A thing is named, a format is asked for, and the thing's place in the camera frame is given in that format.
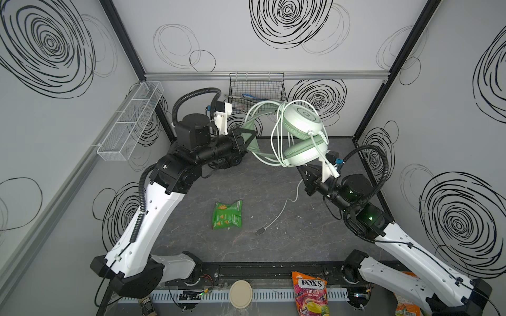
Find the mint green headphones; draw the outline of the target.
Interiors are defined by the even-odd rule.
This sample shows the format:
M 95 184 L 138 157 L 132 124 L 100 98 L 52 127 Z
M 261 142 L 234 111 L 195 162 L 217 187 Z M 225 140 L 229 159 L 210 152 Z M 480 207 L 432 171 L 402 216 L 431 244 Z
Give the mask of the mint green headphones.
M 316 110 L 308 101 L 261 101 L 245 115 L 243 128 L 255 129 L 256 120 L 275 116 L 271 134 L 271 152 L 250 151 L 255 158 L 272 167 L 298 167 L 319 157 L 325 158 L 329 137 Z

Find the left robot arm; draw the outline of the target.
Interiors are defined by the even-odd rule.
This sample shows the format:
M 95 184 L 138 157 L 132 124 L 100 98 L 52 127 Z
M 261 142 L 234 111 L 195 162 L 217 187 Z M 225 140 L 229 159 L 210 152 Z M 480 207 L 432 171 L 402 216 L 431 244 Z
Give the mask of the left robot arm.
M 173 280 L 191 284 L 200 280 L 202 261 L 189 251 L 179 255 L 158 256 L 151 253 L 165 223 L 191 186 L 202 177 L 202 168 L 213 171 L 239 165 L 246 154 L 254 129 L 229 130 L 219 126 L 209 115 L 191 113 L 178 119 L 180 107 L 188 100 L 212 93 L 210 114 L 226 108 L 219 100 L 219 88 L 201 88 L 180 97 L 172 108 L 177 135 L 169 151 L 146 167 L 138 181 L 139 207 L 119 241 L 107 254 L 97 256 L 90 267 L 109 282 L 102 300 L 94 303 L 104 312 L 113 294 L 128 298 L 145 298 L 159 285 Z

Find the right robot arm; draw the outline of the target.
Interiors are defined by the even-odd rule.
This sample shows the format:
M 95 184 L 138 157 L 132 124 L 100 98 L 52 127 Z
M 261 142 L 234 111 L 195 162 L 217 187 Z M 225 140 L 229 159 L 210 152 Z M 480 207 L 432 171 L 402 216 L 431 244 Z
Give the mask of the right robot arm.
M 360 250 L 344 261 L 342 274 L 348 283 L 375 283 L 414 302 L 429 315 L 482 315 L 491 304 L 491 286 L 482 279 L 470 279 L 450 268 L 413 240 L 392 217 L 371 204 L 387 180 L 388 160 L 384 151 L 373 145 L 355 148 L 343 160 L 330 162 L 325 143 L 287 154 L 306 187 L 308 195 L 321 193 L 340 210 L 345 226 L 358 238 L 393 255 L 414 275 L 383 266 Z M 362 175 L 338 183 L 342 166 L 363 150 L 375 151 L 383 163 L 380 180 L 372 186 Z

